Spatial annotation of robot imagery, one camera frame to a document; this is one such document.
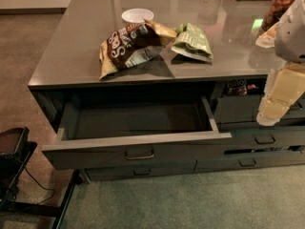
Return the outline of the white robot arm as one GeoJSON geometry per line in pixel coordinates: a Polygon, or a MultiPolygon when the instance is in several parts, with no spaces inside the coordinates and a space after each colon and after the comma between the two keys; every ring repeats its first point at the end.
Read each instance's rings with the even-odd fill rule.
{"type": "Polygon", "coordinates": [[[256,121],[274,126],[305,93],[305,0],[295,0],[256,45],[267,41],[274,42],[275,54],[285,65],[270,70],[256,121]]]}

